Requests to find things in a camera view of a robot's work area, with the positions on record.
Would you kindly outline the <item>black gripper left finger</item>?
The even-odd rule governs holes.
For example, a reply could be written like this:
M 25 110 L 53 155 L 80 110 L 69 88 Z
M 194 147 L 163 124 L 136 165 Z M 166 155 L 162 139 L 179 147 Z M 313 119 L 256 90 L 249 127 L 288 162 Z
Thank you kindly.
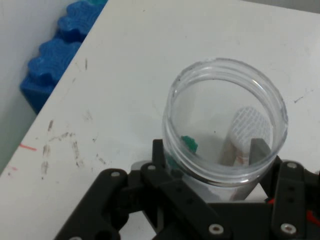
M 139 170 L 103 170 L 60 229 L 58 240 L 118 240 L 129 216 L 143 212 L 157 240 L 230 240 L 231 228 L 181 179 L 165 169 L 164 146 L 152 143 Z

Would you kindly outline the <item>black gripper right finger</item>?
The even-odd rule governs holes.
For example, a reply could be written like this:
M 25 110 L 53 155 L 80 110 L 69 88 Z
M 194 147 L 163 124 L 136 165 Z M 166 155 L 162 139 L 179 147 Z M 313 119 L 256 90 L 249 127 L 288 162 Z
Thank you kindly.
M 265 203 L 250 209 L 251 240 L 318 240 L 320 176 L 294 161 L 276 157 L 260 181 Z

